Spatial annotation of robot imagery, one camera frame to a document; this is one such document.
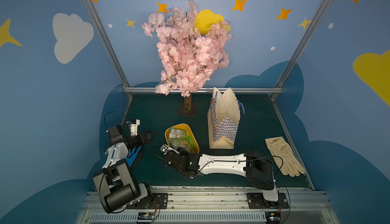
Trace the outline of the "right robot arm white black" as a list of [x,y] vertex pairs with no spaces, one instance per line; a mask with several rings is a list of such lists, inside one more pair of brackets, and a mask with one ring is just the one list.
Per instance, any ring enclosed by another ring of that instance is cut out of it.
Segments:
[[272,163],[269,157],[255,150],[228,156],[189,153],[181,147],[175,150],[167,144],[162,145],[159,150],[164,154],[165,165],[187,179],[209,174],[239,175],[247,178],[253,187],[260,189],[265,201],[279,201]]

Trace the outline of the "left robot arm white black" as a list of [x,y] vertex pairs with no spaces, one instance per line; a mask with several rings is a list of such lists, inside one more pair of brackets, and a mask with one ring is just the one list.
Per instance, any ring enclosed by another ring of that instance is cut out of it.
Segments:
[[131,124],[130,135],[125,137],[121,126],[107,130],[110,146],[106,149],[107,159],[93,176],[93,182],[104,211],[118,214],[127,208],[148,208],[155,204],[150,187],[138,183],[131,167],[137,164],[143,145],[150,143],[156,135],[153,130],[138,132],[138,126]]

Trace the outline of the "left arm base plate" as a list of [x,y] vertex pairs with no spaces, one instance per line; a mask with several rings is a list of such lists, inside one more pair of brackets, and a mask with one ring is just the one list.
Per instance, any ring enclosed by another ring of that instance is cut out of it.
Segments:
[[168,196],[168,193],[153,193],[152,197],[147,196],[139,202],[129,205],[127,209],[156,209],[157,205],[159,206],[158,210],[167,209]]

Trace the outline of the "blue checkered pretzel paper bag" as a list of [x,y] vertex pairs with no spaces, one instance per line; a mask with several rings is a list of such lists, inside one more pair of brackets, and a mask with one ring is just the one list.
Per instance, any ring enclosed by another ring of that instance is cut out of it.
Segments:
[[231,88],[221,92],[213,89],[208,119],[209,148],[234,149],[235,139],[244,106]]

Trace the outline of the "green condiment packet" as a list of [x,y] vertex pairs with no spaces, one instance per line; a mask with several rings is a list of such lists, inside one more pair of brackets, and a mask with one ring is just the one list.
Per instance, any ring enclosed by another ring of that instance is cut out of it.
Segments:
[[184,129],[169,128],[168,144],[175,150],[183,148],[190,153],[192,152],[193,141]]

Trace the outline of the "yellow plastic tray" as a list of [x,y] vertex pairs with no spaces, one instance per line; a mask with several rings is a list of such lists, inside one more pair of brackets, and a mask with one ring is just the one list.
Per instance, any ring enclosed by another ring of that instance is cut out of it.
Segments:
[[189,125],[181,123],[168,128],[165,131],[165,138],[168,146],[174,150],[183,148],[189,153],[199,153],[198,143]]

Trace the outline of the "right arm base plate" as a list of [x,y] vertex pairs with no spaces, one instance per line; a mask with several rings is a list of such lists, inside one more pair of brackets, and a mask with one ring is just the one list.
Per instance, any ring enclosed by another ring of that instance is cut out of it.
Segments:
[[264,199],[261,192],[247,193],[247,202],[250,209],[289,209],[289,201],[282,192],[278,193],[278,201],[272,202]]

